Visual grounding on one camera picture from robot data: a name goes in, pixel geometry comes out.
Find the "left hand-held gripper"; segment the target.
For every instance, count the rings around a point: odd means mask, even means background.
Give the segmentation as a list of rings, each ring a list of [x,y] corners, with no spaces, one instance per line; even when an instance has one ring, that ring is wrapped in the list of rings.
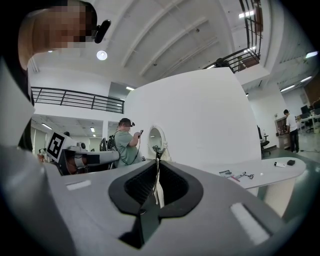
[[[85,144],[71,137],[53,132],[46,148],[46,154],[63,176],[89,173],[98,165],[108,165],[120,158],[118,151],[100,151],[99,155],[83,148]]]

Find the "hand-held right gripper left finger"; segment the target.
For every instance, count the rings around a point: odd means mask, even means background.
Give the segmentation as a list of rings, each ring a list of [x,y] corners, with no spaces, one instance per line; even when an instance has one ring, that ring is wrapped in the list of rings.
[[[51,163],[43,165],[54,202],[74,242],[78,256],[156,256],[155,245],[132,247],[119,236],[132,229],[135,218],[119,212],[109,197],[110,184],[144,161],[113,170],[62,176]]]

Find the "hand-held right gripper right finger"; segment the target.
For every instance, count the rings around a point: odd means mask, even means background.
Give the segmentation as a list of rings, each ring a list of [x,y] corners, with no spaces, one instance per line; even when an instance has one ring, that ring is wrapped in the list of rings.
[[[145,256],[283,256],[299,219],[285,223],[267,204],[221,176],[174,166],[203,186],[200,203],[186,216],[162,220],[143,246]]]

